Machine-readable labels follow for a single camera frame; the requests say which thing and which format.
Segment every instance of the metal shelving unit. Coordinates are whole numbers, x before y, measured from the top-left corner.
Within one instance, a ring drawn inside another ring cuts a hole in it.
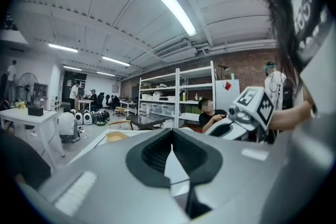
[[[211,83],[203,83],[203,84],[189,84],[189,79],[190,78],[197,78],[197,77],[204,77],[204,76],[211,76]],[[175,81],[175,86],[170,86],[170,87],[165,87],[165,88],[148,88],[148,89],[142,89],[142,83],[143,82],[148,82],[148,83],[164,83],[168,81]],[[181,116],[180,115],[180,104],[198,104],[197,101],[180,101],[180,93],[181,91],[187,92],[189,90],[209,90],[212,89],[212,94],[213,94],[213,104],[214,104],[214,109],[215,109],[215,104],[216,104],[216,92],[215,92],[215,71],[214,71],[214,65],[213,62],[210,62],[210,66],[207,67],[201,67],[201,68],[196,68],[196,69],[191,69],[191,70],[185,70],[185,71],[180,71],[179,68],[175,69],[175,73],[170,73],[162,76],[157,76],[153,78],[148,78],[148,79],[141,79],[140,78],[140,83],[139,83],[139,97],[141,96],[142,93],[146,92],[155,92],[155,91],[175,91],[175,102],[171,101],[154,101],[154,100],[143,100],[139,99],[139,111],[142,111],[140,109],[140,103],[141,102],[154,102],[154,103],[170,103],[170,104],[175,104],[175,115],[174,116],[169,116],[169,115],[164,115],[168,116],[174,119],[174,125],[175,127],[178,127],[178,120],[191,120],[195,121],[196,117],[188,117],[188,116]]]

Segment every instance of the ceiling light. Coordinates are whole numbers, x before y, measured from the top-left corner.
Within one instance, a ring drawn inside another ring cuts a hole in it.
[[[112,75],[112,74],[103,73],[103,72],[98,72],[98,71],[97,71],[97,74],[102,74],[102,75],[107,75],[107,76],[113,76],[113,77],[114,77],[114,75]]]
[[[167,8],[174,14],[174,16],[179,20],[185,31],[189,36],[195,36],[197,31],[190,21],[188,15],[185,13],[184,9],[181,7],[177,0],[161,0]]]
[[[55,48],[55,49],[61,49],[61,50],[68,50],[68,51],[72,51],[72,52],[77,52],[77,50],[75,50],[75,49],[70,49],[70,48],[67,48],[67,47],[62,47],[62,46],[54,45],[54,44],[49,44],[49,47]]]
[[[82,71],[81,69],[79,68],[75,68],[75,67],[66,67],[66,66],[63,66],[64,68],[68,68],[68,69],[73,69],[73,70],[78,70],[78,71]]]
[[[125,63],[125,62],[117,61],[117,60],[114,60],[114,59],[111,59],[111,58],[108,58],[108,57],[105,57],[105,56],[103,56],[103,59],[104,59],[104,60],[111,61],[111,62],[116,62],[116,63],[119,63],[119,64],[121,64],[121,65],[127,66],[127,67],[130,66],[129,63]]]

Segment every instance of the black box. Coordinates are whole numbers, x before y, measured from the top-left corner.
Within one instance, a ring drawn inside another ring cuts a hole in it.
[[[43,106],[29,106],[28,115],[29,116],[43,116]]]

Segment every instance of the white ceiling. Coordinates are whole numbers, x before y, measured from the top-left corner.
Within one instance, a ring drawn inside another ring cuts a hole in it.
[[[36,50],[58,54],[65,64],[108,71],[119,78],[171,63],[171,59],[158,58],[153,49],[182,38],[213,48],[226,42],[269,38],[268,12],[260,0],[178,1],[197,29],[193,37],[160,0],[14,0],[9,12]],[[57,51],[48,42],[79,52]]]

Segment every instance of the pedestal fan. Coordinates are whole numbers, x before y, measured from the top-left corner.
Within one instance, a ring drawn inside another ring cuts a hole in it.
[[[18,95],[22,101],[30,103],[34,94],[34,84],[38,83],[37,78],[32,73],[24,73],[17,83]]]

